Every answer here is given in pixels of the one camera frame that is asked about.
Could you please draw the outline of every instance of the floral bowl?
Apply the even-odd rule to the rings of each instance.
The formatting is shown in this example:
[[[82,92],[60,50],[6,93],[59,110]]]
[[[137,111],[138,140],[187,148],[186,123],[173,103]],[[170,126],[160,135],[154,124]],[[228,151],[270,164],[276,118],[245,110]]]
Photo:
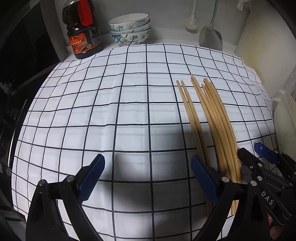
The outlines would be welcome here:
[[[130,34],[111,34],[111,37],[115,43],[119,43],[120,46],[128,46],[143,43],[149,36],[150,29],[147,29],[138,33]]]
[[[130,33],[138,33],[138,32],[142,32],[145,31],[147,29],[150,28],[150,20],[148,23],[146,23],[145,25],[138,27],[138,28],[134,28],[134,29],[129,29],[129,30],[125,30],[125,31],[120,31],[120,32],[116,32],[116,31],[110,31],[111,34],[130,34]]]
[[[125,31],[141,27],[149,22],[147,13],[131,13],[109,21],[111,31]]]

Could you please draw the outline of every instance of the tablecloth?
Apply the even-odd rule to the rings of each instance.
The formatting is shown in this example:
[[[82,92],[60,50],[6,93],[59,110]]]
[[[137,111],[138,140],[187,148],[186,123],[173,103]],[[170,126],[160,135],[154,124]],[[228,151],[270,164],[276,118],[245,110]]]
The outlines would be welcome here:
[[[239,148],[254,153],[260,141],[277,149],[270,98],[242,59],[185,45],[105,50],[58,64],[36,94],[15,150],[15,209],[27,217],[40,179],[61,181],[101,153],[105,170],[82,206],[104,240],[192,240],[206,220],[205,199],[190,168],[196,148],[176,80],[187,86],[211,164],[219,168],[190,74],[215,85]],[[244,166],[242,172],[247,183],[250,173]],[[58,205],[77,238],[62,201]]]

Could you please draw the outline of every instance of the white brush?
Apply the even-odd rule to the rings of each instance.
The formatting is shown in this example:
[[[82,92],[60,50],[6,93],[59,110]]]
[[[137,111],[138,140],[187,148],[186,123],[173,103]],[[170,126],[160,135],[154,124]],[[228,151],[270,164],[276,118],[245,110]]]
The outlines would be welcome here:
[[[196,0],[194,0],[192,14],[185,19],[185,26],[191,30],[196,30],[197,28],[197,21],[195,18],[195,7],[196,7]]]

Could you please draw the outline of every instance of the white tablecloth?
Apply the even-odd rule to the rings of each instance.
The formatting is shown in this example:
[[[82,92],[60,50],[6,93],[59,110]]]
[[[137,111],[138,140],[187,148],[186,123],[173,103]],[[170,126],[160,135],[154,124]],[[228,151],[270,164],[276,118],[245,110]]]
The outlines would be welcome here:
[[[277,148],[270,99],[242,59],[184,45],[106,50],[58,64],[38,91],[15,150],[15,209],[27,216],[40,179],[61,181],[101,153],[105,170],[83,208],[104,240],[192,240],[206,220],[205,200],[190,168],[196,149],[176,80],[188,86],[216,169],[217,160],[190,74],[214,83],[239,147]],[[77,238],[61,201],[59,208]]]

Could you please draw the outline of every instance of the white wall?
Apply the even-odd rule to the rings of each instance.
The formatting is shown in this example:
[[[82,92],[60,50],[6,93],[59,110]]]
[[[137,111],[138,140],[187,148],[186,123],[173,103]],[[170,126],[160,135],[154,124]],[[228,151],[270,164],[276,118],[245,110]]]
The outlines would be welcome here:
[[[235,54],[255,69],[267,93],[274,95],[295,81],[296,40],[266,0],[255,0]]]
[[[124,14],[146,12],[150,14],[152,28],[185,29],[182,19],[192,12],[193,0],[92,0],[101,34],[109,33],[108,21]],[[62,9],[66,0],[54,0],[57,15],[67,43],[66,25],[62,22]],[[197,0],[197,31],[210,23],[215,0]],[[248,18],[248,13],[236,8],[237,0],[220,0],[215,26],[223,41],[237,45]]]

